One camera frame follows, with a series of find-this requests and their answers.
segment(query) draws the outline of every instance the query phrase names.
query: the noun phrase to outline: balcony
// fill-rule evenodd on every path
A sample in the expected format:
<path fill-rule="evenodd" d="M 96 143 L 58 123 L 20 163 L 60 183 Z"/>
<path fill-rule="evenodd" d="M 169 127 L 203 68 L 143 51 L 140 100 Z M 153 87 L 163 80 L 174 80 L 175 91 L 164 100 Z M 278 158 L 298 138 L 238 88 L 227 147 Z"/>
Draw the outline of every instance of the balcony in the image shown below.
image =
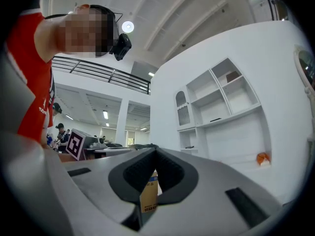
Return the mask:
<path fill-rule="evenodd" d="M 112 83 L 141 93 L 150 94 L 150 81 L 94 62 L 54 56 L 52 69 Z"/>

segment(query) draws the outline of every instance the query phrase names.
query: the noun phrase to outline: ceiling light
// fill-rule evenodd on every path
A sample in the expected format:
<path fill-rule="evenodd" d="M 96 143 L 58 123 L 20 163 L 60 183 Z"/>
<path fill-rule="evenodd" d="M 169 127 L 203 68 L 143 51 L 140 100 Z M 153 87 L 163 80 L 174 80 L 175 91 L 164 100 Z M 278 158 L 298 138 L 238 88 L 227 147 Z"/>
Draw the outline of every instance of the ceiling light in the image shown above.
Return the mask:
<path fill-rule="evenodd" d="M 69 119 L 73 120 L 73 118 L 71 118 L 69 115 L 65 115 L 65 116 L 67 116 Z"/>
<path fill-rule="evenodd" d="M 140 87 L 140 89 L 143 89 L 143 90 L 145 90 L 145 91 L 147 90 L 146 88 L 143 88 L 143 87 Z M 151 92 L 151 90 L 149 90 L 149 92 Z"/>
<path fill-rule="evenodd" d="M 105 119 L 108 119 L 107 111 L 103 111 L 103 115 L 104 115 L 104 118 L 105 118 Z"/>
<path fill-rule="evenodd" d="M 134 25 L 132 22 L 126 21 L 126 22 L 123 22 L 122 29 L 124 32 L 129 33 L 133 31 Z"/>

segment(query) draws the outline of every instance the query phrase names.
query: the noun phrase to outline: white pillar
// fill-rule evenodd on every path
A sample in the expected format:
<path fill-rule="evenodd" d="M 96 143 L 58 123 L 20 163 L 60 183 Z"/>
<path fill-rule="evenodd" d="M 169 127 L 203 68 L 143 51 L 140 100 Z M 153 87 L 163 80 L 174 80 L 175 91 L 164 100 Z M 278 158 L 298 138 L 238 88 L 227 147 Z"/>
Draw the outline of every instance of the white pillar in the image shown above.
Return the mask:
<path fill-rule="evenodd" d="M 126 129 L 128 105 L 129 105 L 129 100 L 122 99 L 122 103 L 120 105 L 120 110 L 119 110 L 118 121 L 117 121 L 115 143 L 121 144 L 122 146 L 126 145 L 125 129 Z"/>

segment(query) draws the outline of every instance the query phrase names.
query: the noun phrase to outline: built-in shelf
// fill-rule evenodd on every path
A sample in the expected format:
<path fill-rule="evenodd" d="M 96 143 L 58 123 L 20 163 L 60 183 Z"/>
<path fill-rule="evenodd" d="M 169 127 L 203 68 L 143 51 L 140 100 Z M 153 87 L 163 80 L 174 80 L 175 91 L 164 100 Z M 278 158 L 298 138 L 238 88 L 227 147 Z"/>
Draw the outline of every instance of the built-in shelf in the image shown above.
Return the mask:
<path fill-rule="evenodd" d="M 230 84 L 232 84 L 232 83 L 234 83 L 235 81 L 238 81 L 238 80 L 240 80 L 240 79 L 242 79 L 242 78 L 243 78 L 243 75 L 241 75 L 241 76 L 237 77 L 236 79 L 230 81 L 230 82 L 227 83 L 224 87 L 228 87 Z"/>
<path fill-rule="evenodd" d="M 187 130 L 181 130 L 179 132 L 180 135 L 180 146 L 181 146 L 181 150 L 197 150 L 196 146 L 197 146 L 197 136 L 196 136 L 196 129 L 187 129 Z"/>
<path fill-rule="evenodd" d="M 223 60 L 215 67 L 211 68 L 211 70 L 221 87 L 227 85 L 230 82 L 231 78 L 242 75 L 230 59 Z"/>
<path fill-rule="evenodd" d="M 236 169 L 240 172 L 247 172 L 247 171 L 253 171 L 253 170 L 262 170 L 262 169 L 268 169 L 271 167 L 271 164 L 269 165 L 259 165 L 257 161 L 247 161 L 242 163 L 234 163 L 234 164 L 228 164 L 230 167 Z"/>
<path fill-rule="evenodd" d="M 189 99 L 195 101 L 219 89 L 209 70 L 198 76 L 187 85 Z"/>
<path fill-rule="evenodd" d="M 249 109 L 259 102 L 254 91 L 243 76 L 226 84 L 223 87 L 223 91 L 232 113 Z"/>
<path fill-rule="evenodd" d="M 221 97 L 221 91 L 220 89 L 216 89 L 212 92 L 210 92 L 209 94 L 191 102 L 191 104 L 197 106 L 197 107 L 202 107 L 210 102 L 214 102 L 217 99 L 219 99 Z"/>
<path fill-rule="evenodd" d="M 272 149 L 268 123 L 250 83 L 230 59 L 205 69 L 175 92 L 181 152 L 240 172 L 268 170 L 271 165 L 256 161 L 258 153 L 271 155 Z"/>
<path fill-rule="evenodd" d="M 206 127 L 211 127 L 211 126 L 224 124 L 224 123 L 227 123 L 229 121 L 236 120 L 238 118 L 241 118 L 241 117 L 244 117 L 246 115 L 249 115 L 249 114 L 251 114 L 251 113 L 253 113 L 253 112 L 255 112 L 255 111 L 259 110 L 259 109 L 261 109 L 261 105 L 260 104 L 256 104 L 256 105 L 252 106 L 251 108 L 246 109 L 245 111 L 238 112 L 235 115 L 229 116 L 229 117 L 224 118 L 224 119 L 215 120 L 213 122 L 205 123 L 203 125 L 198 125 L 197 127 L 206 128 Z"/>
<path fill-rule="evenodd" d="M 198 150 L 196 147 L 192 147 L 192 148 L 181 148 L 181 150 Z"/>

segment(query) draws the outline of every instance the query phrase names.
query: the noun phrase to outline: white ceiling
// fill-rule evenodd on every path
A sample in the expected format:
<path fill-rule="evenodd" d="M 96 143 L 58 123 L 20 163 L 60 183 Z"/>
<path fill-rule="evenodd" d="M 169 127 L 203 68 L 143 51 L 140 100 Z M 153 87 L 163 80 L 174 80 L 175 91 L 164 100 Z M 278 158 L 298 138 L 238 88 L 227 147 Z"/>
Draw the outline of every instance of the white ceiling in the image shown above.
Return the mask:
<path fill-rule="evenodd" d="M 206 38 L 255 22 L 251 0 L 42 0 L 41 7 L 47 16 L 84 3 L 123 13 L 120 32 L 124 21 L 135 25 L 127 55 L 156 67 Z"/>
<path fill-rule="evenodd" d="M 121 100 L 108 95 L 72 88 L 56 84 L 56 99 L 64 115 L 69 115 L 77 121 L 110 128 L 117 127 Z M 108 113 L 104 118 L 103 110 Z M 129 102 L 126 119 L 127 130 L 150 129 L 150 106 Z"/>

